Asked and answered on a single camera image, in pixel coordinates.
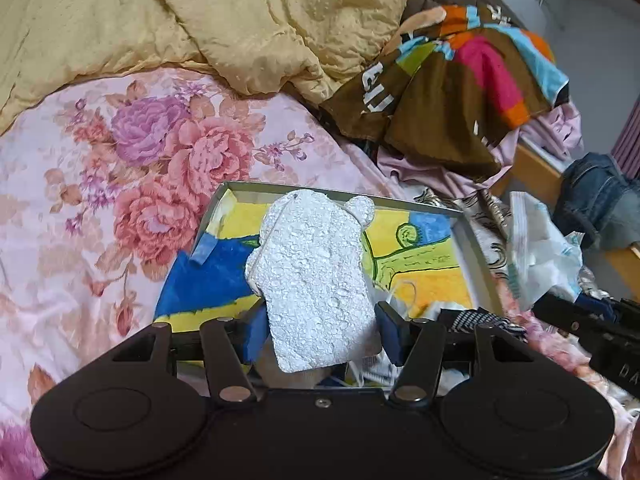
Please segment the metal screw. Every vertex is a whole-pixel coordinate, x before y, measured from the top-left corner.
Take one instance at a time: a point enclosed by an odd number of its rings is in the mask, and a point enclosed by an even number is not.
[[[425,392],[420,386],[400,386],[395,392],[394,395],[405,402],[417,402],[418,400],[423,400],[427,396],[427,392]]]
[[[331,405],[329,399],[316,399],[316,406],[318,408],[328,408]]]
[[[220,399],[227,402],[243,402],[251,397],[251,391],[244,386],[227,386],[220,390]]]

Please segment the floral bedsheet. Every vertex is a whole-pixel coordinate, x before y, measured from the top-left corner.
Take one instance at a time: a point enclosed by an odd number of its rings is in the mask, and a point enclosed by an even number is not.
[[[152,321],[224,180],[403,198],[290,96],[182,69],[69,86],[0,137],[0,478],[44,471],[32,406]]]

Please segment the denim jeans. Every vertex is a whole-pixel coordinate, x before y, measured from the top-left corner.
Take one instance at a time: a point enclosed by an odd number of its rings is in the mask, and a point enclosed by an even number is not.
[[[587,153],[562,174],[553,222],[562,234],[585,233],[581,247],[624,248],[640,241],[640,186],[610,155]]]

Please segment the foam ear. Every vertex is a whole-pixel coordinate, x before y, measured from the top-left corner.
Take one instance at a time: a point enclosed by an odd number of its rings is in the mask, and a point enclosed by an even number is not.
[[[373,222],[376,213],[373,200],[367,196],[354,196],[344,205],[344,208],[354,216],[363,230]]]

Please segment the beige cloth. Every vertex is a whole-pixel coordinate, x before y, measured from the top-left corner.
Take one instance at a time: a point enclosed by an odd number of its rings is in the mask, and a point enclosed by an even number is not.
[[[56,89],[164,63],[244,94],[321,102],[373,60],[406,0],[0,0],[0,132]]]

